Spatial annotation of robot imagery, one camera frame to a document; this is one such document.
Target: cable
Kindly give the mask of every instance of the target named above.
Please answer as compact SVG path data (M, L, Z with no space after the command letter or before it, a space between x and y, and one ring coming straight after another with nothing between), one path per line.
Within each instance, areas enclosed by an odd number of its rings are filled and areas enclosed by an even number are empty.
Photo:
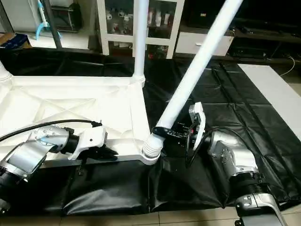
M37 128L40 128L40 127L50 126L50 125L53 125L53 124L59 124L59 123L64 123L64 122L90 123L90 124L92 124L92 127L102 126L102 124L100 122L95 122L95 121L90 121L90 120L83 120L83 119L66 119L66 120L49 121L49 122L44 122L44 123L41 123L41 124L38 124L38 125L29 126L27 128L19 129L17 131L6 134L6 135L0 137L0 142L3 141L3 140L8 139L10 137L13 137L17 134L24 133L24 132L27 132L27 131L32 130L32 129L37 129Z
M191 134L192 134L192 129L195 128L197 125L199 124L199 122L197 120L195 120L193 122L193 124L189 127L189 131L188 131L188 135L187 135L187 140L186 140L186 144L185 144L185 164L188 164L188 151L189 151L189 144L190 144L190 138L191 138Z
M193 163L193 161L194 161L194 159L195 159L195 157L196 157L199 149L201 148L202 144L204 143L204 141L209 136L211 136L213 132L218 131L218 130L227 130L227 131L235 134L244 143L244 145L246 146L246 148L248 148L250 150L249 145L246 143L246 141L236 131L234 131L234 130L228 128L228 127L225 127L225 126L219 126L219 127L216 127L214 129L209 130L207 133L204 134L204 136L202 137L199 145L197 146L196 150L194 151L194 153L193 153L193 155L192 155L192 157L190 159L185 157L185 166L186 166L186 168L189 168L192 165L192 163Z
M295 67L295 60L294 60L291 56L289 56L289 58L291 58L291 59L293 60L293 67L292 67L289 71L287 71L287 72L281 74L280 77L282 77L283 75L289 73L289 72Z

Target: robotic arm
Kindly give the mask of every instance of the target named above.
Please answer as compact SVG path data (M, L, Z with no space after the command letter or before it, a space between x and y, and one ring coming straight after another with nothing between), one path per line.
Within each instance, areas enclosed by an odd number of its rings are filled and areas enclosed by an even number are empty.
M189 145L193 146L195 152L186 167L191 165L200 147L208 147L208 154L220 161L236 199L235 206L240 217L235 222L236 226L287 226L277 202L269 193L264 176L258 170L253 153L243 140L218 129L205 133L206 118L200 102L190 106L189 114L193 124L184 132L163 127L155 127L152 132L165 139L176 139L180 144L187 141L186 152Z
M31 132L26 142L17 145L0 162L0 213L6 213L16 193L41 167L47 153L67 154L69 160L102 159L105 151L106 130L97 123L79 136L70 128L48 125ZM117 153L109 150L105 158L115 160Z
M274 197L269 193L253 153L236 137L212 133L208 154L221 160L236 201L240 220L236 226L286 226Z

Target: white pole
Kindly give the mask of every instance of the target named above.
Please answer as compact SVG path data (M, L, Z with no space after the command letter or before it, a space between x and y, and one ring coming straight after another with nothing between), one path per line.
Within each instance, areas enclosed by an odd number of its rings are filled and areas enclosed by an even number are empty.
M133 79L141 82L144 86L144 58L149 0L139 0L138 5L137 31L135 37L135 71Z
M172 127L242 2L243 0L225 1L208 32L204 44L191 62L157 126L169 129ZM162 137L151 134L142 147L143 153L149 158L158 158L163 148L163 141Z

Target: black mat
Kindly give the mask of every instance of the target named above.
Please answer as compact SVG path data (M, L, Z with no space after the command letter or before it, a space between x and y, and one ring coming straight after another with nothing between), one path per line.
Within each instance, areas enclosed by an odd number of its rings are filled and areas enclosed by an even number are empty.
M30 49L0 51L14 75L131 76L131 58ZM143 88L150 128L155 126L184 75L189 60L152 60L145 64ZM178 117L190 124L188 107L201 101L207 127L227 126L249 144L259 169L280 203L301 201L301 142L236 64L211 62ZM16 195L11 215L142 214L232 204L225 176L197 156L184 164L183 148L165 143L153 166L139 161L40 169L26 191Z

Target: beige tile floor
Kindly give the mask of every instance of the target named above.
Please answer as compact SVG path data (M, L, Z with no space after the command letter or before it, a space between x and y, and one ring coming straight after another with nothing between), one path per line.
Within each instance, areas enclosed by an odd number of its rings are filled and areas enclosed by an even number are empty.
M301 96L301 78L286 77ZM301 206L283 211L288 226L301 225ZM135 216L0 218L0 226L234 226L234 208L156 212Z

